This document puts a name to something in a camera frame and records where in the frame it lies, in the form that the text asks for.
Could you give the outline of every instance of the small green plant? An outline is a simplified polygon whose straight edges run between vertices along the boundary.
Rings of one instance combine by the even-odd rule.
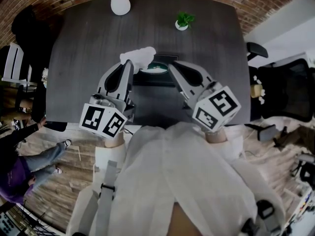
[[[180,27],[188,26],[190,28],[190,23],[195,20],[195,16],[189,15],[186,12],[180,12],[177,16],[177,23]]]

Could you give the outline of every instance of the white chair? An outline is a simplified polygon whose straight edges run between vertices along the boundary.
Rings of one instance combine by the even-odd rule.
[[[32,67],[29,66],[27,80],[20,80],[21,66],[24,52],[17,44],[11,43],[8,56],[6,58],[2,81],[17,83],[21,85],[37,86],[37,83],[30,82]]]

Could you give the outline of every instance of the vase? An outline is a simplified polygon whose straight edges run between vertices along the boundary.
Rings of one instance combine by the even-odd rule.
[[[187,26],[184,26],[184,27],[180,27],[179,24],[177,23],[177,21],[175,22],[175,27],[176,29],[178,30],[186,30],[188,28],[188,25]]]
[[[110,6],[116,15],[125,15],[130,11],[129,0],[111,0]]]

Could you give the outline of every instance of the black buckle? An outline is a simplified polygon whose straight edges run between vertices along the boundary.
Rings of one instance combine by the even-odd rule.
[[[100,186],[100,188],[102,189],[103,187],[106,188],[106,189],[110,189],[110,190],[112,190],[113,192],[116,191],[116,189],[115,189],[114,186],[110,186],[110,185],[107,185],[107,184],[103,184],[103,183],[102,183],[102,185]]]

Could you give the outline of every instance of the hair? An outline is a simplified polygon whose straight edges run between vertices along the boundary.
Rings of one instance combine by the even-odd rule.
[[[11,129],[7,125],[0,127],[0,136]],[[0,160],[0,174],[8,173],[13,168],[16,160],[18,159],[19,153],[16,150],[17,146],[14,147],[1,147],[1,160]]]

